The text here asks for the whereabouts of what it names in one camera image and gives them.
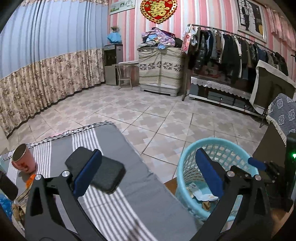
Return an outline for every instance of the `laundry basket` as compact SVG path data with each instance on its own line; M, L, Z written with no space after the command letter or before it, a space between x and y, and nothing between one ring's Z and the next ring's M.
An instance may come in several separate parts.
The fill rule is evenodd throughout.
M259 173L257 168L248 164L249 154L231 141L221 138L204 138L188 146L184 150L177 167L178 187L175 196L198 220L206 221L215 205L211 203L210 210L204 210L202 202L191 198L186 189L187 185L194 182L203 194L211 193L195 162L195 153L199 148L203 148L209 157L213 161L219 162L226 171L230 170L232 165L236 165L252 176ZM241 201L242 195L239 195L227 221L234 220Z

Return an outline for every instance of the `pile of clothes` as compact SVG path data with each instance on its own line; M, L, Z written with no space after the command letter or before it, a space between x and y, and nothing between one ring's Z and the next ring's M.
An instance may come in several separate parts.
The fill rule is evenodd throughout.
M138 46L138 50L143 47L157 47L158 49L165 49L167 47L181 48L182 40L175 37L174 34L160 30L159 28L152 28L148 32L142 33L143 43Z
M193 50L190 54L189 69L198 73L209 62L219 65L232 84L237 79L255 81L256 66L262 60L276 67L286 76L289 75L285 59L279 54L259 48L257 43L249 44L246 40L214 30L198 28L193 36Z

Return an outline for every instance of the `gray tablecloth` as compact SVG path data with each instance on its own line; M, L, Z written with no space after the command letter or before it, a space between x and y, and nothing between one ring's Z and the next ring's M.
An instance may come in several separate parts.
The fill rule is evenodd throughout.
M126 174L115 193L107 195L90 186L79 198L87 215L108 240L186 241L197 232L194 218L148 170L113 123L97 123L59 137L32 144L30 149L38 164L36 173L45 178L66 170L65 160L79 146L97 148L104 156L125 165ZM26 177L11 163L7 176L18 186L19 194L22 193ZM57 205L66 227L75 231L59 198Z
M286 144L287 135L296 132L296 103L288 96L279 94L269 105L266 119L277 129Z

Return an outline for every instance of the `metal bolt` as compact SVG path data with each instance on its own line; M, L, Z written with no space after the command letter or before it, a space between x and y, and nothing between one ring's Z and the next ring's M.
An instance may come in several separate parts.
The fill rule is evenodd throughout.
M42 177L42 176L41 176L40 174L38 174L38 175L36 175L36 177L35 177L35 180L37 180L37 181L38 181L38 180L40 180L40 179L41 179L41 177Z
M63 171L62 172L62 176L63 177L67 177L67 176L69 176L70 175L70 172L69 171Z
M262 178L261 178L261 176L256 175L256 176L255 176L255 179L256 179L257 181L261 181Z
M228 171L227 172L227 176L229 176L229 177L234 177L234 172L233 171Z

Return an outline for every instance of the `cup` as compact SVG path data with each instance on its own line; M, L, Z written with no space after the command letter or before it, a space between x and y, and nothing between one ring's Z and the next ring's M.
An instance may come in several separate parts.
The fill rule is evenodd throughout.
M36 170L36 162L26 144L21 144L15 149L11 164L25 173L31 173Z

